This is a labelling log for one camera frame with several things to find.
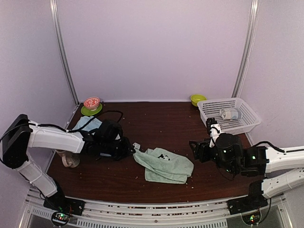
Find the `white plastic basket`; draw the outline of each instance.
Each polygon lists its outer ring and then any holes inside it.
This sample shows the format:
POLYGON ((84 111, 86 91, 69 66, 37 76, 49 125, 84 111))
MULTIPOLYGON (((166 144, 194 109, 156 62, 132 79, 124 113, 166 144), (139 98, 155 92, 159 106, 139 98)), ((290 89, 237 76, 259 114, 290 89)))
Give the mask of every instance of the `white plastic basket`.
POLYGON ((216 99, 198 102, 200 117, 206 125, 209 117, 214 117, 220 124, 221 130, 230 134, 242 134, 250 132, 256 125, 261 123, 257 114, 249 105, 240 98, 216 99), (237 108, 243 113, 239 120, 224 120, 219 111, 222 108, 237 108))

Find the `dark wooden table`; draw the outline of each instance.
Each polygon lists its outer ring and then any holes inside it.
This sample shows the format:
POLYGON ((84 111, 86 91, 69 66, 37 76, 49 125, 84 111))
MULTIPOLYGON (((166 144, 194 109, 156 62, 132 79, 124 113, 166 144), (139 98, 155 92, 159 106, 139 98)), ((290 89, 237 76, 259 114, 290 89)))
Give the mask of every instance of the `dark wooden table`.
MULTIPOLYGON (((56 154, 48 174, 59 182, 67 196, 128 203, 194 202, 246 195, 249 184, 261 179, 238 175, 229 181, 222 177, 215 163, 193 159, 188 141, 200 141, 208 135, 200 112, 190 103, 109 103, 104 104, 103 110, 124 113, 120 124, 131 143, 139 143, 144 150, 160 147, 189 158, 194 163, 193 174, 188 184, 147 182, 144 167, 133 157, 117 162, 80 155, 79 166, 71 169, 65 168, 56 154)), ((69 128, 81 116, 79 108, 69 128)), ((107 113, 99 119, 105 118, 117 120, 119 114, 107 113)), ((244 148, 249 147, 246 136, 240 137, 244 148)), ((231 178, 224 170, 221 172, 231 178)))

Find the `towel tag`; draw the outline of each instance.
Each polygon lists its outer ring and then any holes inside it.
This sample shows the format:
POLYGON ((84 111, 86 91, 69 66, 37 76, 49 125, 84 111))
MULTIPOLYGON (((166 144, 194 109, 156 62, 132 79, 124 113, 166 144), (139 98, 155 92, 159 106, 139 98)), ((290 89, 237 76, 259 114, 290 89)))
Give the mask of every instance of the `towel tag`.
POLYGON ((137 150, 139 150, 140 149, 140 144, 138 144, 138 143, 133 143, 133 146, 134 146, 134 149, 137 149, 137 150))

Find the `wall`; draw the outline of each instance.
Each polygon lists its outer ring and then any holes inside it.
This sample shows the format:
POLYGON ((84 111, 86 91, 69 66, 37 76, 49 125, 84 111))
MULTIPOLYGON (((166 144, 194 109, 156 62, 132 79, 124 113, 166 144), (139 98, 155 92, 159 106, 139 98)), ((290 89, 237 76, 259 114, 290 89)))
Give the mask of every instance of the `wall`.
MULTIPOLYGON (((20 114, 64 126, 74 109, 48 1, 0 0, 0 135, 20 114)), ((35 149, 46 168, 51 152, 35 149)), ((17 227, 29 185, 0 164, 1 227, 17 227)))
POLYGON ((58 1, 80 101, 230 97, 251 1, 58 1))
MULTIPOLYGON (((254 143, 304 145, 304 1, 261 1, 256 38, 241 98, 261 117, 254 143)), ((303 227, 304 187, 286 193, 296 227, 303 227)))

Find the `red patterned bowl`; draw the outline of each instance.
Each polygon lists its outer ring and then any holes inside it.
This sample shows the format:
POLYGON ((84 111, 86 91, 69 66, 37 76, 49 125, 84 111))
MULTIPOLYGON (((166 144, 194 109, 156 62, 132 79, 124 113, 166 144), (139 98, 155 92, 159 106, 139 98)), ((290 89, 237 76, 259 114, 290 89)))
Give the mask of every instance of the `red patterned bowl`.
POLYGON ((100 104, 100 99, 96 96, 92 96, 85 100, 84 106, 89 110, 96 110, 100 104))

